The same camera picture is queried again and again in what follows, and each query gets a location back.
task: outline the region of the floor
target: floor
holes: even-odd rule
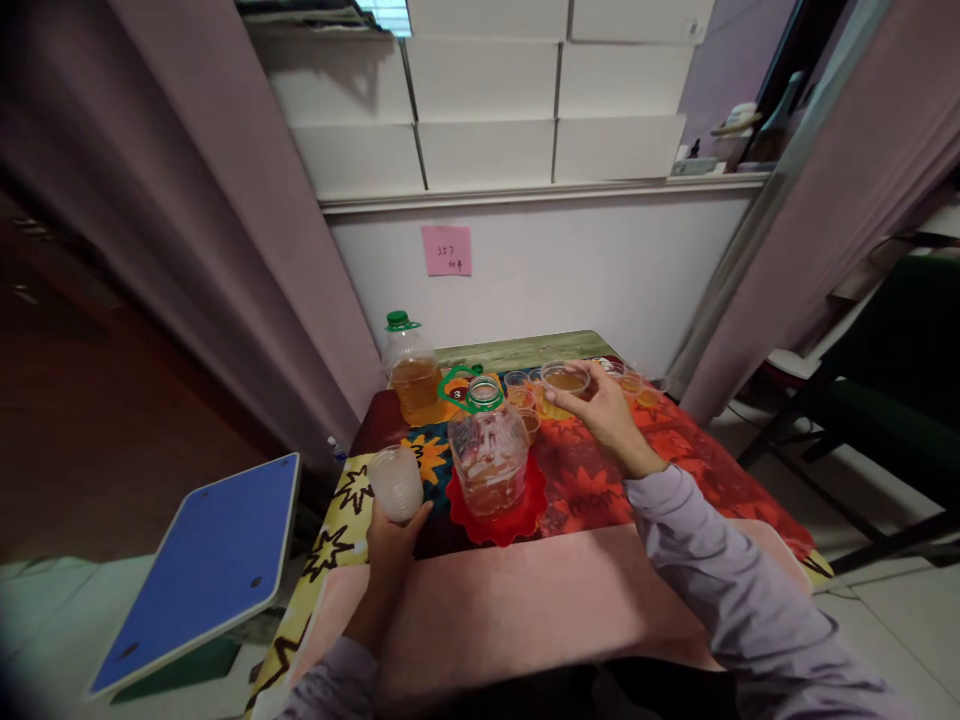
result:
[[[708,432],[736,457],[758,432],[751,422],[762,426],[770,417],[734,400]],[[807,430],[808,421],[800,420],[797,429]],[[799,455],[804,447],[787,450]],[[884,532],[941,509],[848,447],[806,467]],[[751,474],[810,531],[827,560],[866,544],[771,456],[761,458]],[[863,661],[914,704],[918,717],[960,718],[960,565],[937,569],[921,558],[879,562],[820,588],[814,603],[840,623],[847,644]]]
[[[126,616],[153,556],[104,565],[75,558],[0,567],[2,657],[19,682],[31,718],[215,720],[243,715],[249,674],[266,646],[245,644],[227,677],[149,698],[110,705],[82,699]]]
[[[709,432],[732,454],[746,447],[769,415],[734,401]],[[802,446],[794,446],[799,452]],[[865,539],[776,460],[753,474],[813,534],[829,560]],[[892,531],[937,506],[848,448],[812,466],[812,474]],[[110,706],[82,702],[93,672],[150,568],[141,557],[105,565],[62,558],[0,567],[3,665],[19,679],[40,713],[33,717],[239,717],[248,676],[266,648],[247,644],[230,675],[164,695]],[[920,559],[873,565],[822,588],[814,602],[840,623],[849,645],[916,706],[918,717],[960,718],[960,565],[938,570]]]

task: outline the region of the pink curtain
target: pink curtain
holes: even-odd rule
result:
[[[379,358],[230,0],[35,0],[7,44],[7,170],[313,466]]]
[[[892,3],[697,365],[682,407],[698,422],[960,162],[956,27],[956,0]]]

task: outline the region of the lavender sleeve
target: lavender sleeve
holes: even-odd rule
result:
[[[627,480],[660,577],[700,619],[737,678],[744,718],[906,718],[909,707],[838,642],[837,623],[670,466]]]
[[[372,718],[378,669],[365,647],[341,635],[323,660],[294,685],[280,718]]]

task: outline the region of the wall ledge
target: wall ledge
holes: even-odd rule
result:
[[[727,192],[759,190],[771,173],[731,173],[669,177],[656,180],[590,183],[587,185],[548,185],[522,190],[489,190],[458,193],[419,193],[395,197],[319,200],[324,215],[391,212],[420,208],[504,205],[549,202],[580,198],[625,197],[631,195],[669,195],[690,192]]]

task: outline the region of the person's left hand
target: person's left hand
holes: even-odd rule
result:
[[[413,545],[420,529],[433,509],[428,500],[417,510],[406,525],[391,522],[379,504],[373,502],[373,518],[367,529],[367,553],[370,559],[370,585],[381,590],[395,591],[413,566]]]

